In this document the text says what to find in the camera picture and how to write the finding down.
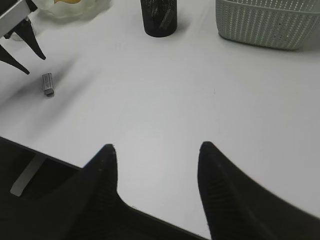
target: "small metal block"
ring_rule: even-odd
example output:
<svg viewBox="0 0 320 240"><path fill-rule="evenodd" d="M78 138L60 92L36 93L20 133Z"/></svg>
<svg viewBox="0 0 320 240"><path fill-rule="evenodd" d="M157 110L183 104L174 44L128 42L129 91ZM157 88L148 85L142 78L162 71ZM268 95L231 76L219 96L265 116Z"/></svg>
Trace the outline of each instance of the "small metal block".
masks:
<svg viewBox="0 0 320 240"><path fill-rule="evenodd" d="M43 91L47 97L53 97L55 94L54 81L51 73L42 75Z"/></svg>

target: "black cylindrical container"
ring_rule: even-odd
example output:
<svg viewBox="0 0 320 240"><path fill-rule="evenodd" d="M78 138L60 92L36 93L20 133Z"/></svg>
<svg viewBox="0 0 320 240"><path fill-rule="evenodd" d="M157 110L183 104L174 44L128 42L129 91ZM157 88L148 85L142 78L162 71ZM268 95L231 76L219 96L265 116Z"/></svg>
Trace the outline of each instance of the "black cylindrical container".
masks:
<svg viewBox="0 0 320 240"><path fill-rule="evenodd" d="M177 0L141 0L145 32L156 38L173 34L178 26Z"/></svg>

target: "white plastic basket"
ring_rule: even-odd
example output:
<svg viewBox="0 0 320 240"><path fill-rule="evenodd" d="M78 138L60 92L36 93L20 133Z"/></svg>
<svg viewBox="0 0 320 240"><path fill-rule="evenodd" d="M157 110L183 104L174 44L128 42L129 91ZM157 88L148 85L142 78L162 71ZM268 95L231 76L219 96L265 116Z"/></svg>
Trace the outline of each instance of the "white plastic basket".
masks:
<svg viewBox="0 0 320 240"><path fill-rule="evenodd" d="M219 34L242 43L295 50L320 25L320 0L215 2Z"/></svg>

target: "table surface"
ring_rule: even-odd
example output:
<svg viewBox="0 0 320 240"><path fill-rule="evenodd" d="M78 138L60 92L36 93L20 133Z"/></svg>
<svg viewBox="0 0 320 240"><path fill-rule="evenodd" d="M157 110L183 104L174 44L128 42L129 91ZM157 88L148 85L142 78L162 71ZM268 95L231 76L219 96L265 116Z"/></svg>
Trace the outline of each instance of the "table surface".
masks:
<svg viewBox="0 0 320 240"><path fill-rule="evenodd" d="M203 141L320 217L319 34L299 51L240 44L219 37L213 0L181 0L176 33L153 38L140 1L98 4L80 19L30 17L46 61L0 40L31 71L0 64L1 137L78 167L112 143L123 200L206 238Z"/></svg>

